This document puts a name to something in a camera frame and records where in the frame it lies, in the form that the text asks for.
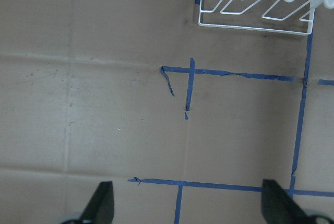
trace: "black object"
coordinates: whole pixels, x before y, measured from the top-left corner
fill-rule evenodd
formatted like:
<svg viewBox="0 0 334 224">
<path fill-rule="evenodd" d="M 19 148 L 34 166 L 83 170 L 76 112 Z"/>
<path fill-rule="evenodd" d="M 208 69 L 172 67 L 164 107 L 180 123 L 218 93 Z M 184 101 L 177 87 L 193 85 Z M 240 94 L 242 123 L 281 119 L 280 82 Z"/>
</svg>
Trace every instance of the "black object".
<svg viewBox="0 0 334 224">
<path fill-rule="evenodd" d="M 267 224 L 334 224 L 324 216 L 307 216 L 275 180 L 263 180 L 261 208 Z"/>
<path fill-rule="evenodd" d="M 112 181 L 101 182 L 78 220 L 62 224 L 110 224 L 114 218 Z"/>
</svg>

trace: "white wire rack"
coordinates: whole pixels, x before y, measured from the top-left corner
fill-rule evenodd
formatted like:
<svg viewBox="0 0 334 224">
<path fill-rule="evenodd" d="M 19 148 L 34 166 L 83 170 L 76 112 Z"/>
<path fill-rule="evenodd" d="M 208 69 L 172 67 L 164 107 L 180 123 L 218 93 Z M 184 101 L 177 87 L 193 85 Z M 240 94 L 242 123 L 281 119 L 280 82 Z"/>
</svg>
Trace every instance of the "white wire rack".
<svg viewBox="0 0 334 224">
<path fill-rule="evenodd" d="M 308 35 L 312 32 L 313 28 L 313 21 L 314 21 L 314 12 L 315 8 L 318 7 L 321 4 L 324 4 L 324 6 L 328 9 L 334 8 L 334 0 L 307 0 L 304 4 L 302 4 L 297 9 L 294 9 L 292 12 L 290 12 L 285 17 L 279 17 L 279 16 L 267 16 L 267 14 L 274 9 L 274 7 L 280 3 L 280 2 L 286 2 L 286 3 L 293 3 L 295 0 L 276 0 L 270 7 L 262 14 L 262 16 L 259 19 L 266 19 L 271 20 L 273 22 L 275 21 L 285 21 L 288 20 L 290 17 L 292 17 L 294 14 L 298 13 L 300 10 L 305 9 L 307 5 L 309 5 L 309 11 L 305 13 L 302 17 L 299 18 L 299 21 L 301 22 L 307 22 L 307 31 L 296 31 L 296 30 L 280 30 L 276 28 L 261 28 L 261 27 L 254 27 L 254 26 L 245 26 L 245 25 L 224 25 L 219 23 L 205 23 L 203 22 L 203 15 L 204 14 L 212 14 L 212 13 L 220 13 L 221 15 L 227 15 L 227 16 L 238 16 L 246 13 L 250 9 L 256 9 L 257 4 L 262 2 L 263 0 L 256 0 L 250 5 L 248 5 L 245 9 L 241 11 L 230 11 L 228 10 L 228 7 L 233 2 L 243 2 L 245 0 L 219 0 L 214 8 L 212 9 L 204 9 L 204 0 L 200 0 L 200 11 L 199 11 L 199 25 L 200 26 L 206 26 L 206 27 L 221 27 L 221 28 L 234 28 L 234 29 L 247 29 L 247 30 L 258 30 L 258 31 L 270 31 L 270 32 L 280 32 L 280 33 L 290 33 L 290 34 L 298 34 L 298 35 Z"/>
</svg>

